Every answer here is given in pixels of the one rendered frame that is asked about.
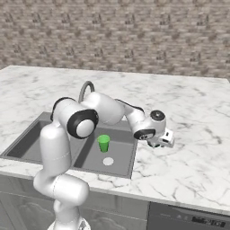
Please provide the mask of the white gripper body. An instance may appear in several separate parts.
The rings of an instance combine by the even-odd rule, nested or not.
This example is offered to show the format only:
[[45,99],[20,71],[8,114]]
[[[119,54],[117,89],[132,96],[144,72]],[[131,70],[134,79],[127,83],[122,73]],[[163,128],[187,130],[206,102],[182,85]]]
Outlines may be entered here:
[[174,146],[174,139],[172,140],[166,140],[166,139],[148,139],[147,143],[152,147],[170,147],[173,148]]

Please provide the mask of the grey double basin sink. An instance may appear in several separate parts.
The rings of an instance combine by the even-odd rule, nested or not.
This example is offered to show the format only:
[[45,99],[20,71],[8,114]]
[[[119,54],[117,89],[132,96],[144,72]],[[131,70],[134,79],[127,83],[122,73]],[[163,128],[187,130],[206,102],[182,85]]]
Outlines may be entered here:
[[[40,132],[51,122],[50,112],[42,112],[14,142],[7,147],[1,157],[5,159],[41,164]],[[110,137],[109,150],[103,153],[97,142],[100,135]],[[86,139],[70,137],[72,170],[98,173],[114,177],[131,178],[137,150],[137,140],[133,138],[129,124],[122,120],[115,126],[98,123],[95,131]],[[114,160],[113,165],[103,164],[105,157]]]

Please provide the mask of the white round sink drain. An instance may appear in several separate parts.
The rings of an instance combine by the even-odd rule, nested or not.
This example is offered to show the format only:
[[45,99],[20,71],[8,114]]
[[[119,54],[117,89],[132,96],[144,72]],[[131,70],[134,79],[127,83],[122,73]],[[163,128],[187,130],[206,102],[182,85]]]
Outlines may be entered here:
[[102,162],[104,165],[110,166],[113,165],[114,160],[111,157],[105,157]]

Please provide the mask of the green cup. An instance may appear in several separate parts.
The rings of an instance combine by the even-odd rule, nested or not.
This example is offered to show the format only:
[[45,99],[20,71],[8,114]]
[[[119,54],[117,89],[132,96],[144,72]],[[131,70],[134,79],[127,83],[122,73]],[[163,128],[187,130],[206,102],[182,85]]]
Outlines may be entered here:
[[103,153],[106,153],[109,150],[110,137],[108,135],[100,135],[97,137],[97,142],[99,148]]

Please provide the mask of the grey false drawer front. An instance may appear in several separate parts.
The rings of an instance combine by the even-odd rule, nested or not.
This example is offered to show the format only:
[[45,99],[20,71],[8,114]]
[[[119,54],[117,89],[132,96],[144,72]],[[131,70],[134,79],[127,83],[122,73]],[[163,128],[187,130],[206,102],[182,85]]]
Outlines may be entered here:
[[[33,181],[0,174],[0,191],[45,199],[33,188]],[[134,215],[144,215],[147,212],[148,202],[138,199],[124,198],[102,192],[91,191],[84,208],[111,210],[121,214],[134,211]]]

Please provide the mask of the dark grey dishwasher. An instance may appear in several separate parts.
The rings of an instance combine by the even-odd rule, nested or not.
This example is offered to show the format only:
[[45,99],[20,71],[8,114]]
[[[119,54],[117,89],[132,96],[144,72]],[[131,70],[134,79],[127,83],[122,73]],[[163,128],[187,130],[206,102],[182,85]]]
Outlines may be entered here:
[[151,202],[146,230],[230,230],[230,216]]

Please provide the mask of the grey cupboard door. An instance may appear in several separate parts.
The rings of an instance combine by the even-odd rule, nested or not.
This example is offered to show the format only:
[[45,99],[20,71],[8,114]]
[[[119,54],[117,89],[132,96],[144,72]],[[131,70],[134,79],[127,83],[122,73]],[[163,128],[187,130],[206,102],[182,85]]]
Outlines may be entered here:
[[136,213],[99,211],[81,208],[82,217],[89,223],[91,230],[146,230],[147,210],[139,209]]
[[48,230],[55,220],[52,201],[3,192],[0,201],[16,230]]

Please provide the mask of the grey curved tap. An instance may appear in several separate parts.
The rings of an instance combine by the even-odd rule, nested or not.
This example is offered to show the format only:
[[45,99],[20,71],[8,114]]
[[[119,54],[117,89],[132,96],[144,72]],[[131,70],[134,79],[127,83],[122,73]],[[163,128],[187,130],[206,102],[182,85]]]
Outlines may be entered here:
[[82,88],[81,88],[81,91],[79,93],[79,97],[78,97],[78,103],[82,102],[84,100],[84,94],[85,94],[85,90],[87,87],[90,87],[90,91],[91,93],[95,91],[95,88],[94,88],[94,84],[91,82],[91,81],[86,81]]

